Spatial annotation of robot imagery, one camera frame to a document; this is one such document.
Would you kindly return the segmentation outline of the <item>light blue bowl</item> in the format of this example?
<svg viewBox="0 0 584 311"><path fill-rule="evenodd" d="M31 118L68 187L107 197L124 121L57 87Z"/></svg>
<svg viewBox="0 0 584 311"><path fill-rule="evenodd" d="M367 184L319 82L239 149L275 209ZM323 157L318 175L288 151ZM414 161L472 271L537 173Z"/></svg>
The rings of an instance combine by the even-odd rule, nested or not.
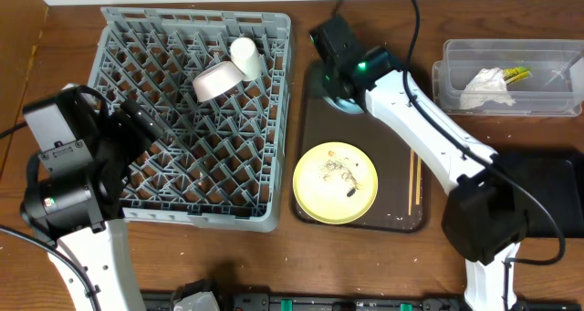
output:
<svg viewBox="0 0 584 311"><path fill-rule="evenodd" d="M338 97L325 96L323 99L331 107L333 107L334 109L340 110L344 113L347 113L350 115L358 115L358 114L364 113L364 110L361 108L361 106L353 98L343 99L343 98L338 98Z"/></svg>

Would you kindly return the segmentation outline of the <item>pink plastic bowl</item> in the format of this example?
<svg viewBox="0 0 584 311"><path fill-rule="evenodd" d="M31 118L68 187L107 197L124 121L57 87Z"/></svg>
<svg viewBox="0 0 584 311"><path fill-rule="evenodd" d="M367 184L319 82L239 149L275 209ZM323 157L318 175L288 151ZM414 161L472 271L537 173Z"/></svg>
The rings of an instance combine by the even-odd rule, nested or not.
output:
<svg viewBox="0 0 584 311"><path fill-rule="evenodd" d="M224 94L244 78L242 72L231 61L223 61L196 76L193 89L198 102L205 102Z"/></svg>

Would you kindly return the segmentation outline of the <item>cream plastic cup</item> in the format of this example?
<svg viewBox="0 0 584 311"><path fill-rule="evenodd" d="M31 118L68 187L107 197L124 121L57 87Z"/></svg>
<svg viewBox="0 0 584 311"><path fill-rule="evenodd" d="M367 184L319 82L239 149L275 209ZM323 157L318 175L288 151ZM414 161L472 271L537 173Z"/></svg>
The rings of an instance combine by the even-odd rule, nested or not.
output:
<svg viewBox="0 0 584 311"><path fill-rule="evenodd" d="M261 76L261 57L255 42L249 37L238 37L230 46L231 61L244 75L244 81Z"/></svg>

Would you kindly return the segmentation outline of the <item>wooden chopstick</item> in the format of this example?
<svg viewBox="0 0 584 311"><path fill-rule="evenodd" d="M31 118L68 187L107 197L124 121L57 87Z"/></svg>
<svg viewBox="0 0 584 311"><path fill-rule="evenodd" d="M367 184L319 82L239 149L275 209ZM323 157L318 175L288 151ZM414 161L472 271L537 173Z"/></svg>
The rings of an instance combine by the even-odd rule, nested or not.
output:
<svg viewBox="0 0 584 311"><path fill-rule="evenodd" d="M422 160L418 157L416 161L416 183L415 183L415 205L421 204L422 191Z"/></svg>
<svg viewBox="0 0 584 311"><path fill-rule="evenodd" d="M414 184L414 163L415 163L415 153L410 150L410 162L409 162L409 185L408 185L408 216L412 215L412 195L413 195L413 184Z"/></svg>

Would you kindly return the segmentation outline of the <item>yellow plate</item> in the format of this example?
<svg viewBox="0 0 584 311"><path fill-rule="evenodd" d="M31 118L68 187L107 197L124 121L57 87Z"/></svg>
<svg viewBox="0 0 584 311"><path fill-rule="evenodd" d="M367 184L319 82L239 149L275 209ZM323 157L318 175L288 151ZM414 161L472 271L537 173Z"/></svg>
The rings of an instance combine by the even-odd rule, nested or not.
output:
<svg viewBox="0 0 584 311"><path fill-rule="evenodd" d="M294 169L293 193L310 218L340 225L363 216L379 188L367 154L345 142L321 143L305 152Z"/></svg>

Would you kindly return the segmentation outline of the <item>white napkin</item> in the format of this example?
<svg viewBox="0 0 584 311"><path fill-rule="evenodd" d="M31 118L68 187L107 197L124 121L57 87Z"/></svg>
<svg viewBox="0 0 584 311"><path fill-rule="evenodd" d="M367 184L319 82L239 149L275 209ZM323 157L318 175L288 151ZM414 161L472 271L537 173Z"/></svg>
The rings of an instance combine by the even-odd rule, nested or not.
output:
<svg viewBox="0 0 584 311"><path fill-rule="evenodd" d="M486 102L513 106L516 102L507 91L504 70L499 67L483 68L466 85L460 97L460 109L475 109Z"/></svg>

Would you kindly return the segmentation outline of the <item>green snack wrapper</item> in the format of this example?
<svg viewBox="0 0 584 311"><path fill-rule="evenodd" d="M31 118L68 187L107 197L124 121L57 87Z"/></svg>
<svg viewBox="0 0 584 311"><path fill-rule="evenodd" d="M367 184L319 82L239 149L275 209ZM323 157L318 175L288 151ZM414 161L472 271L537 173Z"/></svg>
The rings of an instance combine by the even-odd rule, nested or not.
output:
<svg viewBox="0 0 584 311"><path fill-rule="evenodd" d="M530 78L531 71L527 67L511 67L503 70L503 80L507 85L513 84L517 81Z"/></svg>

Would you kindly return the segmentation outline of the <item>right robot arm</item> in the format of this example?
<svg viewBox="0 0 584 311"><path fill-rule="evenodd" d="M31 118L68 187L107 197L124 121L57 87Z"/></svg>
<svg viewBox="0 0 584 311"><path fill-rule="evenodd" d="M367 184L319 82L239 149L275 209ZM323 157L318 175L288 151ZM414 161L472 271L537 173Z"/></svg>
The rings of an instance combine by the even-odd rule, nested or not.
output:
<svg viewBox="0 0 584 311"><path fill-rule="evenodd" d="M443 232L465 259L464 301L472 310L510 310L517 302L512 260L527 233L527 211L489 167L496 151L446 116L384 47L367 49L342 16L312 28L329 102L358 108L392 129L426 163L447 204Z"/></svg>

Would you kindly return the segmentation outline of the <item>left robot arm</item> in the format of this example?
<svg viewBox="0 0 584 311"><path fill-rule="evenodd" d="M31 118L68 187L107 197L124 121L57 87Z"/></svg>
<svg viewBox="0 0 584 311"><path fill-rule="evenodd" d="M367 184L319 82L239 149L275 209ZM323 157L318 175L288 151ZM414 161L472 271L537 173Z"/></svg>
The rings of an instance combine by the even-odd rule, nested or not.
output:
<svg viewBox="0 0 584 311"><path fill-rule="evenodd" d="M163 131L128 98L112 111L85 85L26 105L39 147L26 165L20 212L46 244L78 310L142 310L120 201L131 164Z"/></svg>

